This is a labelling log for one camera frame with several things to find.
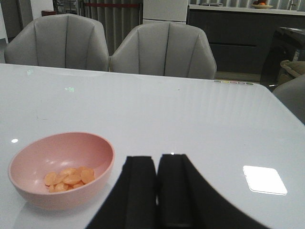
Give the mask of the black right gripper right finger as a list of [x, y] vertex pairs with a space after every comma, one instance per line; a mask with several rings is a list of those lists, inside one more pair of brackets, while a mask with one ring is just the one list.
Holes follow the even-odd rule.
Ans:
[[162, 229], [264, 229], [217, 192], [186, 155], [162, 155], [157, 172]]

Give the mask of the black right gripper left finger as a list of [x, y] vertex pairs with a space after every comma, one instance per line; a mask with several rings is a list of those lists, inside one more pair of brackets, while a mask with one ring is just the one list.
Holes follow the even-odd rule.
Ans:
[[154, 229], [156, 172], [150, 156], [128, 156], [88, 229]]

